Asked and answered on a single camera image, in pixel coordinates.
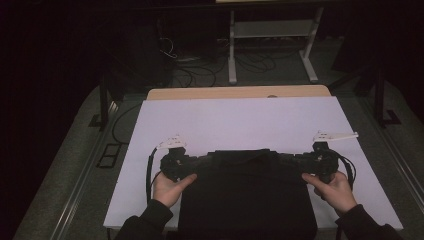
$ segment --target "black cable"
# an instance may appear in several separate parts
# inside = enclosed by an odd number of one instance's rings
[[[353,183],[355,182],[355,179],[356,179],[356,167],[352,163],[352,161],[350,161],[348,158],[345,158],[338,153],[337,153],[337,155],[346,168],[347,181],[349,182],[350,189],[353,191]],[[336,233],[336,240],[341,240],[342,231],[343,231],[342,228],[340,226],[338,226],[337,227],[337,233]]]
[[[147,170],[146,170],[146,198],[147,198],[147,204],[149,204],[150,200],[152,199],[152,183],[151,183],[151,177],[152,177],[152,166],[153,166],[153,157],[155,156],[155,153],[157,151],[157,148],[153,149],[152,154],[149,156],[149,160],[147,162]]]
[[[160,174],[161,172],[162,172],[162,171],[159,171],[159,172],[157,172],[157,173],[156,173],[155,177],[153,178],[152,182],[150,183],[150,189],[152,189],[152,187],[153,187],[153,183],[155,183],[156,178],[159,176],[159,174]]]
[[[174,75],[174,77],[173,77],[173,79],[171,81],[171,86],[170,87],[173,87],[174,81],[176,80],[180,84],[180,87],[187,88],[188,87],[187,84],[183,85],[183,83],[181,82],[181,80],[180,80],[181,77],[189,77],[190,78],[190,81],[189,82],[192,82],[193,81],[193,78],[194,78],[193,75],[190,75],[188,73],[186,75]]]
[[[206,63],[206,64],[201,64],[201,65],[188,65],[188,66],[187,65],[182,65],[182,64],[177,65],[177,70],[183,71],[183,72],[187,73],[190,76],[190,82],[189,82],[189,84],[186,84],[184,87],[190,87],[193,82],[194,82],[194,86],[197,86],[197,81],[196,81],[197,79],[196,79],[196,77],[194,75],[197,75],[197,76],[206,76],[206,77],[207,76],[212,76],[213,81],[209,85],[209,87],[213,87],[216,84],[216,81],[217,81],[216,74],[224,69],[224,67],[226,66],[227,62],[226,61],[223,61],[223,64],[221,64],[221,66],[217,70],[212,70],[210,68],[206,68],[206,66],[211,65],[211,64],[212,64],[212,61],[209,62],[209,63]],[[198,72],[196,70],[206,71],[208,73],[200,73],[200,72]]]
[[[259,54],[255,53],[252,50],[247,49],[243,44],[240,44],[242,46],[242,52],[243,56],[247,58],[247,60],[242,59],[240,56],[235,56],[235,59],[237,63],[240,65],[240,67],[244,68],[246,71],[250,71],[253,73],[265,73],[267,71],[273,70],[276,68],[276,59],[284,59],[287,57],[291,57],[292,55],[296,54],[301,50],[302,48],[295,49],[294,51],[290,52],[287,55],[276,57],[274,56],[275,53],[272,54]]]
[[[215,60],[211,57],[192,58],[192,60],[176,60],[177,65],[179,65],[180,67],[205,67],[213,64],[214,62]]]
[[[119,143],[119,144],[122,144],[122,145],[128,145],[129,144],[129,142],[123,142],[123,141],[120,141],[117,137],[116,137],[116,135],[115,135],[115,128],[116,128],[116,125],[118,124],[118,122],[119,122],[119,120],[121,120],[121,118],[123,117],[123,116],[125,116],[127,113],[129,113],[131,110],[133,110],[133,109],[135,109],[135,108],[137,108],[137,107],[139,107],[139,106],[141,106],[141,103],[140,104],[137,104],[137,105],[135,105],[135,106],[133,106],[133,107],[131,107],[131,108],[129,108],[128,110],[126,110],[124,113],[122,113],[117,119],[116,119],[116,121],[113,123],[113,126],[112,126],[112,138],[113,138],[113,140],[115,140],[117,143]]]

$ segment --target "floor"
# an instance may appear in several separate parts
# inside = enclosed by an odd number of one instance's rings
[[[315,43],[310,59],[319,84],[328,86],[345,75],[331,70],[342,41],[325,39]],[[303,44],[304,39],[236,43],[238,86],[310,84],[297,54]],[[219,45],[224,54],[216,61],[179,53],[172,87],[228,86],[227,42],[220,40]],[[361,147],[404,225],[400,234],[405,239],[424,239],[423,124],[409,110],[402,94],[386,83],[385,110],[393,110],[402,124],[381,128],[373,118],[373,92],[365,97],[356,96],[356,82],[353,79],[340,86],[332,95],[338,97],[352,128],[361,135]],[[15,239],[113,238],[116,232],[108,232],[102,224],[143,99],[145,95],[134,94],[112,103],[110,121],[100,132],[98,127],[89,126],[100,109],[99,90],[93,89],[75,117]],[[105,153],[116,158],[102,158]],[[316,239],[335,239],[335,233],[322,230]]]

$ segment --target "hand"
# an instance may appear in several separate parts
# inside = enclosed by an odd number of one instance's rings
[[[323,197],[336,210],[339,216],[358,205],[346,175],[342,172],[335,173],[334,179],[329,184],[321,182],[318,176],[312,176],[308,173],[303,173],[302,178],[315,187],[315,193]]]
[[[178,201],[183,190],[196,180],[196,178],[196,174],[191,174],[175,183],[163,173],[159,173],[153,184],[153,199],[158,200],[170,208]]]

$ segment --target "dark background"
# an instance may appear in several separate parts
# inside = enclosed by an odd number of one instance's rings
[[[89,3],[97,6],[100,1]],[[424,12],[418,3],[409,0],[366,7],[329,6],[324,11],[318,38],[345,36],[334,68],[351,72],[373,59],[372,63],[383,69],[385,78],[400,89],[424,121],[420,98],[424,80]],[[199,39],[200,35],[204,41],[190,51],[213,56],[214,39],[226,34],[228,23],[227,12],[214,14],[215,19],[199,17],[199,12],[111,17],[109,13],[94,14],[81,3],[71,1],[1,2],[0,96],[4,131],[0,238],[13,237],[79,107],[103,76],[109,79],[109,90],[117,100],[126,92],[166,86],[172,63],[157,54],[161,33],[156,32],[156,19],[162,19],[162,30],[180,41],[182,48],[193,46],[190,39]],[[266,11],[262,14],[272,16]],[[187,29],[193,17],[199,24]],[[202,30],[205,26],[210,31]],[[104,39],[103,45],[99,44],[99,36]],[[149,50],[140,59],[130,54],[134,49],[144,51],[146,46]],[[137,73],[117,63],[111,53],[126,64],[133,64]],[[153,59],[152,65],[149,61],[137,65],[146,58]],[[162,68],[149,67],[158,65]],[[149,76],[155,80],[147,81]]]

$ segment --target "person's left hand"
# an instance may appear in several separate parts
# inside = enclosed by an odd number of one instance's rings
[[[163,205],[170,208],[178,201],[183,190],[196,180],[196,178],[196,174],[191,174],[175,183],[163,173],[159,173],[153,183],[153,199],[158,200],[163,203]]]

